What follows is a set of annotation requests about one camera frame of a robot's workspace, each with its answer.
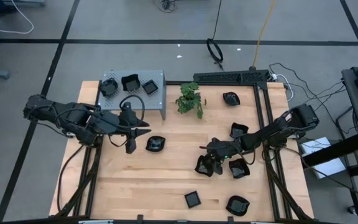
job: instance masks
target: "potted plant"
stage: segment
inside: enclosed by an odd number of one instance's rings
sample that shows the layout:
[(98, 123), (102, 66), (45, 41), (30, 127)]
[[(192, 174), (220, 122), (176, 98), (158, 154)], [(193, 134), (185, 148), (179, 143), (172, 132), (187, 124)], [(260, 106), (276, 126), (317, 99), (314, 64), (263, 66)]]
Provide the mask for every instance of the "potted plant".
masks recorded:
[(196, 93), (196, 90), (198, 90), (198, 84), (195, 82), (180, 85), (182, 96), (175, 103), (178, 105), (178, 112), (181, 114), (197, 108), (197, 117), (202, 119), (204, 113), (201, 107), (201, 93)]

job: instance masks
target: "black container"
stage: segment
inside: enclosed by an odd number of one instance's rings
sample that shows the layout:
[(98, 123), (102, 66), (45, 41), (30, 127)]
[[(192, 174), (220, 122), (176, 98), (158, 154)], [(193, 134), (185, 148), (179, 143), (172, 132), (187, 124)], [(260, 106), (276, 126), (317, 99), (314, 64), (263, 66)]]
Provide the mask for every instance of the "black container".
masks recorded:
[(226, 210), (233, 215), (244, 216), (247, 213), (249, 201), (240, 196), (232, 196), (226, 205)]
[(185, 195), (186, 203), (189, 208), (201, 205), (200, 198), (198, 197), (197, 191)]
[(146, 150), (150, 152), (159, 152), (164, 148), (165, 138), (161, 136), (152, 136), (147, 140)]
[(230, 137), (237, 138), (248, 133), (248, 127), (243, 124), (233, 123), (231, 125)]
[(132, 91), (140, 88), (140, 81), (137, 74), (128, 75), (121, 78), (122, 88), (124, 91)]
[(229, 162), (230, 170), (233, 174), (233, 178), (239, 179), (250, 174), (249, 168), (243, 159), (236, 159)]
[(240, 105), (240, 98), (237, 96), (236, 93), (229, 92), (229, 93), (223, 93), (223, 100), (226, 102), (229, 106), (236, 106)]
[(114, 78), (109, 78), (100, 84), (100, 92), (104, 97), (113, 96), (118, 90), (118, 84)]
[(152, 94), (153, 92), (155, 92), (156, 90), (158, 90), (158, 86), (155, 84), (155, 82), (153, 80), (148, 81), (147, 83), (144, 83), (142, 85), (144, 91), (146, 91), (146, 93), (148, 95)]

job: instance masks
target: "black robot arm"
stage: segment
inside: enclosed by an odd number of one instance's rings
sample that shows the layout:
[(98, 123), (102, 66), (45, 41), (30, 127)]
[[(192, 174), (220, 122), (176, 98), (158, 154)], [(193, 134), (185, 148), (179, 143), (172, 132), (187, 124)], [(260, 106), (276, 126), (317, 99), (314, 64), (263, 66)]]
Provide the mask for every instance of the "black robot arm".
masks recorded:
[[(264, 141), (268, 147), (278, 148), (283, 147), (287, 143), (287, 138), (293, 134), (298, 137), (305, 135), (306, 131), (317, 127), (319, 119), (314, 113), (312, 107), (309, 105), (300, 105), (286, 111), (279, 118), (274, 120), (272, 124), (260, 129), (255, 133), (246, 133), (248, 127), (239, 136), (231, 136), (233, 141), (220, 141), (217, 138), (212, 138), (206, 147), (207, 154), (200, 156), (196, 166), (196, 171), (200, 174), (205, 174), (209, 177), (213, 173), (222, 174), (221, 164), (225, 159), (231, 158), (237, 154), (247, 154), (253, 152)], [(232, 125), (232, 133), (238, 133), (234, 130), (235, 125)]]
[(99, 106), (85, 103), (57, 103), (46, 99), (42, 95), (33, 95), (29, 98), (23, 109), (24, 117), (30, 121), (49, 121), (62, 129), (64, 135), (74, 134), (80, 144), (94, 147), (96, 137), (100, 134), (121, 134), (126, 135), (126, 152), (131, 154), (136, 149), (135, 138), (148, 133), (150, 129), (135, 129), (134, 127), (148, 127), (149, 124), (138, 119), (132, 111), (131, 103), (120, 103), (121, 113), (116, 115), (109, 111), (102, 111)]

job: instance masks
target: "wooden table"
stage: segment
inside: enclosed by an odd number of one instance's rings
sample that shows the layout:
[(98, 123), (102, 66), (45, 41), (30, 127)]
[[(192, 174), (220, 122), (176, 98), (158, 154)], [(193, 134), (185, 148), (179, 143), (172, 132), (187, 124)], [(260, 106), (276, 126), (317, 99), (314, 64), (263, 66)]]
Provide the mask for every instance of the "wooden table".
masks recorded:
[[(78, 102), (94, 104), (98, 83), (83, 82)], [(224, 104), (222, 93), (228, 91), (238, 94), (240, 106)], [(126, 154), (124, 147), (116, 148), (108, 139), (104, 140), (91, 218), (135, 220), (138, 214), (143, 214), (145, 220), (226, 221), (232, 216), (225, 209), (227, 201), (239, 195), (246, 198), (250, 206), (246, 215), (234, 217), (234, 221), (274, 220), (262, 147), (256, 149), (255, 164), (249, 166), (250, 175), (241, 179), (232, 178), (228, 161), (223, 164), (222, 175), (207, 177), (194, 171), (198, 157), (205, 154), (198, 146), (205, 146), (213, 137), (231, 140), (229, 133), (233, 122), (247, 125), (250, 133), (259, 129), (253, 88), (200, 86), (200, 92), (208, 101), (203, 119), (198, 119), (195, 111), (178, 113), (175, 100), (180, 96), (180, 86), (167, 86), (167, 119), (162, 121), (158, 111), (146, 111), (144, 121), (150, 124), (152, 132), (136, 139), (137, 149), (133, 154)], [(268, 92), (273, 117), (277, 118), (288, 109), (285, 89), (281, 83), (268, 83)], [(260, 96), (266, 124), (263, 94)], [(167, 139), (160, 153), (145, 150), (148, 138), (154, 135)], [(112, 140), (119, 143), (124, 138), (114, 136)], [(63, 163), (79, 146), (76, 139), (68, 140)], [(287, 146), (298, 150), (294, 140), (288, 140)], [(84, 151), (70, 161), (64, 172), (61, 206), (78, 186)], [(299, 156), (286, 150), (280, 153), (288, 191), (305, 213), (313, 217)], [(252, 154), (246, 155), (246, 159), (251, 161)], [(200, 196), (201, 205), (188, 209), (184, 195), (194, 190)], [(276, 191), (280, 216), (285, 217), (281, 194), (277, 188)], [(56, 197), (55, 192), (50, 214), (57, 213)], [(82, 205), (80, 214), (85, 210), (84, 203)]]

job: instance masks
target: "black bracket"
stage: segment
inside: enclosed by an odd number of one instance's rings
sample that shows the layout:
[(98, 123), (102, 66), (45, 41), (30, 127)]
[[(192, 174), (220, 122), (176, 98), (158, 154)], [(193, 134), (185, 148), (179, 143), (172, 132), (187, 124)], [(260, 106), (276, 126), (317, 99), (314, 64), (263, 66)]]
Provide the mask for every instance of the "black bracket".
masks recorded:
[(233, 217), (227, 217), (227, 224), (234, 224), (234, 218)]
[(143, 224), (143, 215), (137, 215), (136, 224)]

